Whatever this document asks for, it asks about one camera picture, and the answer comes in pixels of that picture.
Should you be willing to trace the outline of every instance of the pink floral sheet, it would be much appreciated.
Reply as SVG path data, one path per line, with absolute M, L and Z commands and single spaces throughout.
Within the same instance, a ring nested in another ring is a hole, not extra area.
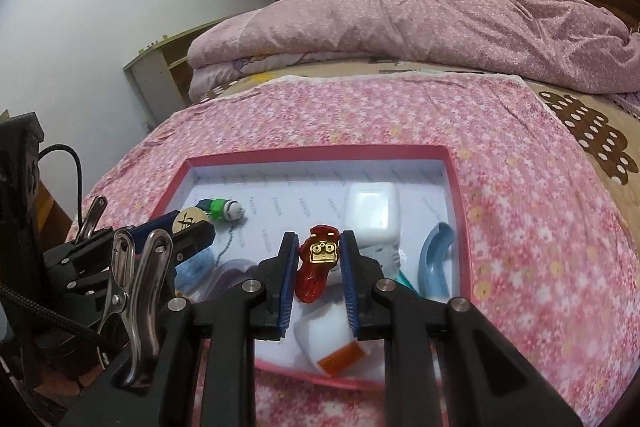
M 190 97 L 322 54 L 466 66 L 587 93 L 640 90 L 640 34 L 584 0 L 281 0 L 194 40 Z
M 639 366 L 636 247 L 581 146 L 519 77 L 283 77 L 175 113 L 84 204 L 104 194 L 100 224 L 135 225 L 194 156 L 370 143 L 449 148 L 468 220 L 470 297 L 596 426 Z M 258 425 L 383 424 L 380 397 L 367 393 L 258 372 L 256 398 Z

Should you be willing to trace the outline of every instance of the black machine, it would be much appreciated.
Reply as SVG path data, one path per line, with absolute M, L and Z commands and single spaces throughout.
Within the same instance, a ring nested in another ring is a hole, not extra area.
M 277 257 L 262 261 L 252 279 L 192 304 L 175 296 L 175 266 L 212 243 L 210 223 L 171 234 L 172 212 L 139 227 L 95 230 L 107 204 L 99 196 L 78 237 L 42 254 L 33 207 L 42 130 L 27 115 L 0 124 L 0 139 L 11 147 L 0 152 L 7 325 L 0 355 L 11 374 L 32 389 L 43 365 L 73 380 L 100 362 L 104 372 L 60 427 L 182 427 L 191 424 L 203 340 L 210 339 L 200 425 L 253 426 L 254 340 L 278 341 L 289 326 L 296 234 L 284 235 Z M 422 299 L 384 279 L 349 230 L 340 251 L 351 330 L 358 340 L 385 341 L 388 427 L 582 425 L 468 300 Z M 106 327 L 111 319 L 115 328 Z

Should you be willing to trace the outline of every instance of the teal object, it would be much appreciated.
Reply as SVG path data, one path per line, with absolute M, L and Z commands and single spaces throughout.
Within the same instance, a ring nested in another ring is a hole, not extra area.
M 396 275 L 395 281 L 401 283 L 404 286 L 406 286 L 412 292 L 414 292 L 416 295 L 420 295 L 418 293 L 418 290 L 416 290 L 414 288 L 414 285 L 409 282 L 409 279 L 406 278 L 406 275 L 404 273 L 402 273 L 402 271 L 398 272 L 398 275 Z
M 425 299 L 449 299 L 444 260 L 456 234 L 447 223 L 438 223 L 424 240 L 418 262 L 418 290 Z

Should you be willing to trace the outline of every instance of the red toy figure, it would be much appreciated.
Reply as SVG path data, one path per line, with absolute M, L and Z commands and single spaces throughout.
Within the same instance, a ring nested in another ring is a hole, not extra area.
M 326 278 L 338 259 L 340 232 L 328 225 L 318 225 L 311 229 L 311 237 L 300 248 L 302 266 L 296 277 L 296 297 L 311 304 L 326 286 Z

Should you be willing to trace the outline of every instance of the white wall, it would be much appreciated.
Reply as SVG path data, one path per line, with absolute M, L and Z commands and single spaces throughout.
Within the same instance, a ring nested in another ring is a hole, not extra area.
M 82 160 L 84 191 L 145 137 L 146 113 L 122 67 L 138 50 L 272 0 L 0 0 L 0 112 L 35 111 L 45 144 Z M 76 174 L 65 153 L 40 165 L 71 216 Z

